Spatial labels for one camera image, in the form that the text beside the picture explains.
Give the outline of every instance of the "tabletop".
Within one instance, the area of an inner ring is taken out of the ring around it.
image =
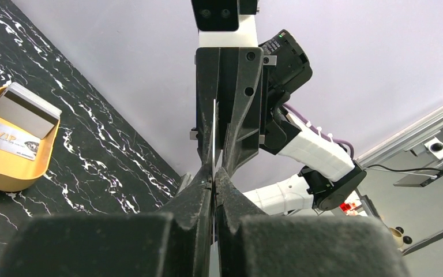
[[[0,257],[42,214],[136,214],[172,198],[179,175],[11,1],[0,1],[0,87],[18,82],[62,110],[48,171],[0,192]]]

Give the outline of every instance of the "black stripe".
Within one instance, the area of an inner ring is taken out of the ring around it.
[[[19,95],[15,94],[12,91],[7,91],[4,94],[4,97],[8,98],[9,100],[12,100],[16,104],[20,105],[21,107],[27,109],[28,111],[38,115],[39,117],[45,119],[46,121],[50,122],[51,124],[55,125],[58,122],[58,119],[54,118],[52,115],[46,113],[42,109],[36,107],[35,105],[31,104],[30,102],[26,101],[25,99],[19,97]]]

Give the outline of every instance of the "white backdrop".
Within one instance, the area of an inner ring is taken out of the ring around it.
[[[197,171],[189,0],[14,2],[180,175]],[[443,1],[260,0],[260,8],[259,41],[286,29],[313,68],[290,104],[357,155],[443,105]],[[300,168],[262,151],[234,183],[246,191]]]

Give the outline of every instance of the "marble surface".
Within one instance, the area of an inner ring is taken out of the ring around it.
[[[25,191],[0,192],[0,256],[34,215],[136,214],[173,197],[179,175],[10,0],[0,0],[0,86],[11,81],[63,113],[45,176]]]

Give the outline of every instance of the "yellow container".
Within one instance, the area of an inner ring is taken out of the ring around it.
[[[0,87],[0,94],[5,87]],[[18,126],[0,118],[0,123],[19,131],[26,132]],[[57,125],[41,140],[35,160],[28,160],[18,155],[0,150],[0,190],[16,192],[26,189],[40,178],[48,169],[53,150],[53,143],[57,136]]]

